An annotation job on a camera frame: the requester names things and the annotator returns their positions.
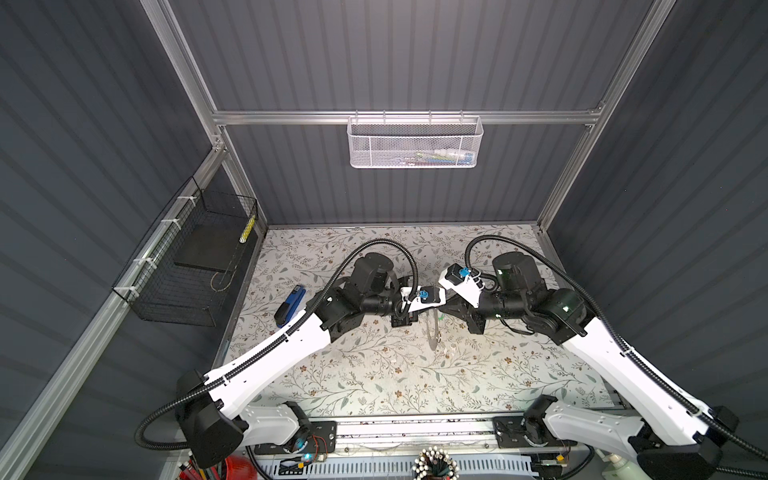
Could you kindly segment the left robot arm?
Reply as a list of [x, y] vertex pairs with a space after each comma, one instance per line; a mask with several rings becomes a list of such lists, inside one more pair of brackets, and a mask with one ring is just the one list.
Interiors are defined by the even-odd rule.
[[298, 406], [254, 408], [252, 401], [306, 357], [360, 327], [365, 316], [408, 316], [418, 286], [418, 267], [405, 246], [385, 238], [364, 242], [266, 340], [206, 374], [183, 375], [176, 399], [136, 427], [135, 443], [151, 451], [188, 450], [202, 468], [257, 444], [301, 449], [311, 423]]

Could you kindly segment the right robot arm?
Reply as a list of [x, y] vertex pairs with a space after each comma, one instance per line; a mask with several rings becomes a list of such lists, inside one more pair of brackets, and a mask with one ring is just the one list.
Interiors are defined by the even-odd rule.
[[561, 267], [517, 240], [493, 234], [472, 239], [464, 256], [441, 274], [441, 286], [455, 293], [444, 312], [474, 333], [483, 333], [489, 319], [521, 319], [531, 333], [597, 371], [634, 410], [609, 415], [542, 394], [523, 415], [530, 443], [582, 443], [637, 464], [651, 479], [709, 479], [717, 473], [766, 478], [764, 471], [722, 462], [727, 443], [767, 458], [765, 450], [736, 434], [738, 417], [689, 394], [646, 360]]

